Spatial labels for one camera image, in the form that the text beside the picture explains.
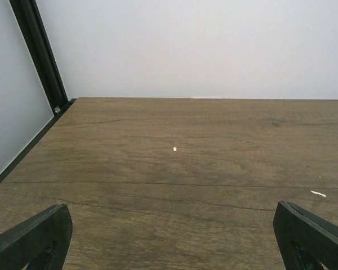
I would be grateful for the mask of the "black aluminium frame post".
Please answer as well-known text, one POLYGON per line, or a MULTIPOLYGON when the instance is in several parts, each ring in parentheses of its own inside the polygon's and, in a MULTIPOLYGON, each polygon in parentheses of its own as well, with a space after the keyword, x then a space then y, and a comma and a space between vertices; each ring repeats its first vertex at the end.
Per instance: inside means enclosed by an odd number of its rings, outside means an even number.
POLYGON ((54 115, 63 114, 75 102, 69 100, 34 0, 10 0, 26 46, 54 115))

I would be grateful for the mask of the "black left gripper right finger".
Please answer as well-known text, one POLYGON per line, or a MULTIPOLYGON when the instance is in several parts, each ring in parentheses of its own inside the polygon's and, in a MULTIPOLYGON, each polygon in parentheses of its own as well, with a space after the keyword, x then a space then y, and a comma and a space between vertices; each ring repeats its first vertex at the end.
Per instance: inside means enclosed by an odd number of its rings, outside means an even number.
POLYGON ((286 269, 338 269, 338 226, 280 201, 273 229, 286 269))

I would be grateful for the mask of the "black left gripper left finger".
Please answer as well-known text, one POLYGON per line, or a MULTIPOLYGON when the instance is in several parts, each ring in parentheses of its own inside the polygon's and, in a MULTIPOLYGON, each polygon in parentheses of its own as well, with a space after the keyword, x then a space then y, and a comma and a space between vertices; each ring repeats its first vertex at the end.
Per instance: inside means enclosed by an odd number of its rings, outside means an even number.
POLYGON ((0 234, 0 269, 62 269, 72 233, 68 206, 53 205, 0 234))

